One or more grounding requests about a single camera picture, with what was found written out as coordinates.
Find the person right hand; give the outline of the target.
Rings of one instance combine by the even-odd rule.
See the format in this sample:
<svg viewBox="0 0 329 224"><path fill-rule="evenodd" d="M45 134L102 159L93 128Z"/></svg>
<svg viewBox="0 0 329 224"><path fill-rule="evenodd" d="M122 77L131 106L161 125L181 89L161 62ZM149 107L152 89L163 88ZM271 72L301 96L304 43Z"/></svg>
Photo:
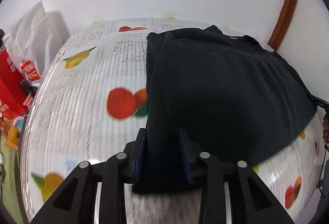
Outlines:
<svg viewBox="0 0 329 224"><path fill-rule="evenodd" d="M328 142L329 136L329 113L327 112L323 118L323 140Z"/></svg>

